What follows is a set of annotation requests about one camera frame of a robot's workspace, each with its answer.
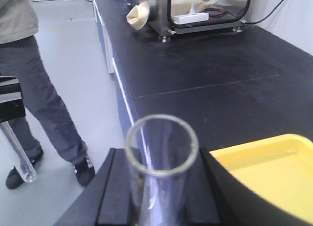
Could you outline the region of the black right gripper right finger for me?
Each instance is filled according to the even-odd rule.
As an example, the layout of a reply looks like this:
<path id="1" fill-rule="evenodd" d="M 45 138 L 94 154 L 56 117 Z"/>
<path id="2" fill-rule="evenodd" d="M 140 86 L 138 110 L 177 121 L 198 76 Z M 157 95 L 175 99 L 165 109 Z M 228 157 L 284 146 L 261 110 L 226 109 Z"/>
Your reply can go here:
<path id="1" fill-rule="evenodd" d="M 306 226 L 257 196 L 201 147 L 188 181 L 190 226 Z"/>

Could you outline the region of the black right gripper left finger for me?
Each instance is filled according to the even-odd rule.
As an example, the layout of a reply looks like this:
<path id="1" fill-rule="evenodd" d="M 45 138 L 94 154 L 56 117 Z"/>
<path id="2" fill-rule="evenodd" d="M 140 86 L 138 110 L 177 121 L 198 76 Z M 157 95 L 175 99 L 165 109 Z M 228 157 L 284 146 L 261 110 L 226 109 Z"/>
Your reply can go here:
<path id="1" fill-rule="evenodd" d="M 101 168 L 56 226 L 130 226 L 129 171 L 124 149 L 111 148 Z"/>

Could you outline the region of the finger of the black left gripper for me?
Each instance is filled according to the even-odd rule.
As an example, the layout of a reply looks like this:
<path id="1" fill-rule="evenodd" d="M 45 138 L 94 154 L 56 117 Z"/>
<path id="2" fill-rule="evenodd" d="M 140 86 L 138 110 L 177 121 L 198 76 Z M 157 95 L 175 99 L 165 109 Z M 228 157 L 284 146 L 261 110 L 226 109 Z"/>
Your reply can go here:
<path id="1" fill-rule="evenodd" d="M 22 89 L 19 79 L 0 76 L 0 122 L 25 117 Z"/>

